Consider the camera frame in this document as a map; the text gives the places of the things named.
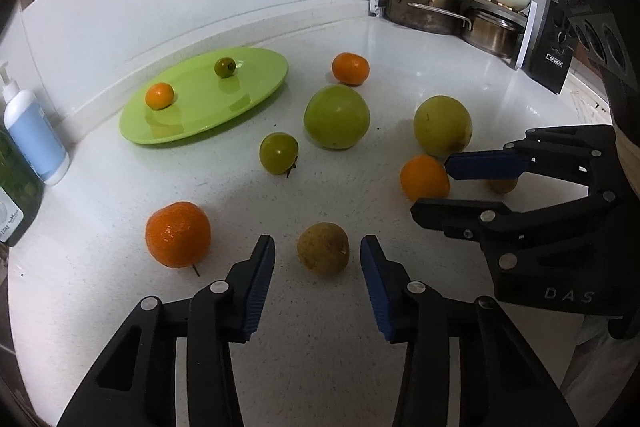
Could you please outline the orange tangerine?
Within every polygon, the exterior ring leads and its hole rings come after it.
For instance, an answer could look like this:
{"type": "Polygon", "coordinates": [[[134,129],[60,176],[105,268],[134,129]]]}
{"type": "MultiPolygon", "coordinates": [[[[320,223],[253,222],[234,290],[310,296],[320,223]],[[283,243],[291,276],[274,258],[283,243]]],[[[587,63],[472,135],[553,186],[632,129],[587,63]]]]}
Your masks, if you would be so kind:
{"type": "Polygon", "coordinates": [[[421,198],[444,199],[449,196],[449,176],[439,162],[428,155],[413,157],[400,170],[400,186],[410,202],[421,198]]]}
{"type": "Polygon", "coordinates": [[[340,53],[331,65],[334,78],[346,86],[361,86],[370,75],[369,62],[362,56],[355,53],[340,53]]]}
{"type": "Polygon", "coordinates": [[[171,106],[175,100],[175,91],[169,83],[158,82],[145,92],[145,105],[152,110],[162,110],[171,106]]]}
{"type": "Polygon", "coordinates": [[[191,268],[209,254],[212,227],[206,213],[193,202],[174,202],[152,213],[145,223],[149,254],[170,269],[191,268]]]}

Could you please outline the brown kiwi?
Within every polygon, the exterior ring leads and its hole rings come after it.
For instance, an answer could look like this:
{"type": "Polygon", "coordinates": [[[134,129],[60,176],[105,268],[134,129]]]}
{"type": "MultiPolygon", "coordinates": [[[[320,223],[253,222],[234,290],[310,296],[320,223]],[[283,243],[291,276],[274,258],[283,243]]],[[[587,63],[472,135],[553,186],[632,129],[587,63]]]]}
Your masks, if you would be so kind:
{"type": "Polygon", "coordinates": [[[515,180],[487,180],[489,190],[498,195],[506,195],[515,190],[518,186],[518,179],[515,180]]]}
{"type": "Polygon", "coordinates": [[[350,258],[348,236],[339,225],[332,222],[311,225],[299,235],[296,249],[300,263],[319,277],[340,274],[350,258]]]}

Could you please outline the green apple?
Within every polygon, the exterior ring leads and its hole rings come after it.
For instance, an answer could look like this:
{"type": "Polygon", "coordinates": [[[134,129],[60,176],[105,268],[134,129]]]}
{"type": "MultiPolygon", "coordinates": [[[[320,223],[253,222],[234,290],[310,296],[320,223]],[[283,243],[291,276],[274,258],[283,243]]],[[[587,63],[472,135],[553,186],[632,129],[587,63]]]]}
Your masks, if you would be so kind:
{"type": "Polygon", "coordinates": [[[303,123],[314,143],[328,150],[348,150],[370,127],[370,110],[354,89],[334,84],[318,91],[308,102],[303,123]]]}

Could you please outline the small green tomato back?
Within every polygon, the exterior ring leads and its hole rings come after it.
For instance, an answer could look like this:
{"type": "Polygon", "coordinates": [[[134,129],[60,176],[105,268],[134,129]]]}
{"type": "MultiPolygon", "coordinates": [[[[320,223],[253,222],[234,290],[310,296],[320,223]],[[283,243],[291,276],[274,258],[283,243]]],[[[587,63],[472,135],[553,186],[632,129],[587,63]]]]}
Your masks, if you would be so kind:
{"type": "Polygon", "coordinates": [[[237,67],[238,65],[232,57],[224,56],[216,61],[214,72],[219,78],[226,79],[235,74],[237,67]]]}

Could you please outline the black knife block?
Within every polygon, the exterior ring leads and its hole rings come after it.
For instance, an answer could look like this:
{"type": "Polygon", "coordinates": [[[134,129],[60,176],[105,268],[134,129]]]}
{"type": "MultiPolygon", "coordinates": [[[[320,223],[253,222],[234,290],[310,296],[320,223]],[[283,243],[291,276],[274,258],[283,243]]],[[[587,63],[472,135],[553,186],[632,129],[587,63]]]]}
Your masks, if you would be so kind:
{"type": "Polygon", "coordinates": [[[560,7],[560,0],[535,0],[536,15],[524,70],[530,78],[554,94],[562,91],[578,46],[588,48],[587,38],[575,32],[560,7]]]}

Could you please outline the steel pot lower right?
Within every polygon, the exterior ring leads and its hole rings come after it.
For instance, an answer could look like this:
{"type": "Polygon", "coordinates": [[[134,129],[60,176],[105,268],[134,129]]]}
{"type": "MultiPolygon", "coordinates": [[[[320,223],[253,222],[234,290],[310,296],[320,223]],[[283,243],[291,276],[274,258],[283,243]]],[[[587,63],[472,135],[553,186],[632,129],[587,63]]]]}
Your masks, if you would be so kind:
{"type": "Polygon", "coordinates": [[[461,34],[466,43],[501,58],[514,57],[520,35],[523,33],[520,25],[491,12],[477,9],[469,10],[465,16],[470,20],[470,24],[464,26],[461,34]]]}

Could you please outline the green dish soap bottle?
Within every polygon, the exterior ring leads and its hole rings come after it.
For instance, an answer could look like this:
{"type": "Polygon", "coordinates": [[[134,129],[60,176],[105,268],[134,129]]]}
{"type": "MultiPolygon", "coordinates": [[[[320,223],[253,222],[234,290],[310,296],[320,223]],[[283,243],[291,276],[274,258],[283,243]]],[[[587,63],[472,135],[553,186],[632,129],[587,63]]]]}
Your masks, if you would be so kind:
{"type": "Polygon", "coordinates": [[[35,220],[44,188],[4,129],[0,154],[1,244],[14,247],[35,220]]]}

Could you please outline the blue white pump bottle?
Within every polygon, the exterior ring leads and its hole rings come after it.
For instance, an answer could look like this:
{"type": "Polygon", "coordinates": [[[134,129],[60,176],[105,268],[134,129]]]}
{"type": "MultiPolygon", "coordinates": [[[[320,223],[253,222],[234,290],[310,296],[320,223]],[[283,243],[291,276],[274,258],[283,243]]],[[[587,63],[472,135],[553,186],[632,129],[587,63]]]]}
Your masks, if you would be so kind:
{"type": "Polygon", "coordinates": [[[4,127],[38,178],[47,185],[58,184],[70,168],[70,155],[35,93],[18,87],[6,66],[1,65],[4,127]]]}

